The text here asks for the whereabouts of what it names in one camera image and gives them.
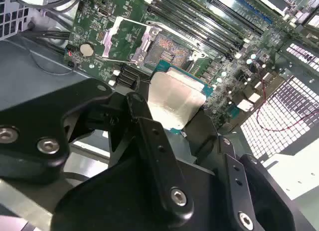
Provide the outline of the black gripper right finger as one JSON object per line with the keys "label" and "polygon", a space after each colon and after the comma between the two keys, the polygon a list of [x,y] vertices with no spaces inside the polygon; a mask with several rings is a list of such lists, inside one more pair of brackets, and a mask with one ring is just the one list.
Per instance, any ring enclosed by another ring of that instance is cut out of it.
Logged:
{"label": "black gripper right finger", "polygon": [[234,231],[312,231],[267,169],[250,154],[238,157],[229,139],[219,135],[209,116],[199,109],[183,129],[196,157],[218,180],[222,212]]}

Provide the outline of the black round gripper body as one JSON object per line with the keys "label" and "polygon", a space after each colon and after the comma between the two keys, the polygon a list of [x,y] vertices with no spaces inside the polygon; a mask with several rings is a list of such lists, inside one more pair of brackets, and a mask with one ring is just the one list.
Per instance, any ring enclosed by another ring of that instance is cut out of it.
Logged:
{"label": "black round gripper body", "polygon": [[177,161],[130,157],[69,191],[56,231],[233,231],[222,177]]}

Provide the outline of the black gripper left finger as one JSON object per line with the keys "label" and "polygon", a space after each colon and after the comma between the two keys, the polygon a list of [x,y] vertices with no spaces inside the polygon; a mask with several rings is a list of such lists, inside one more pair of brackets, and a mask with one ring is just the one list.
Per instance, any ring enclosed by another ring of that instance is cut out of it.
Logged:
{"label": "black gripper left finger", "polygon": [[87,79],[1,111],[0,175],[52,182],[69,158],[69,144],[96,129],[110,133],[112,152],[119,156],[115,165],[133,156],[175,157],[140,94],[115,94],[98,80]]}

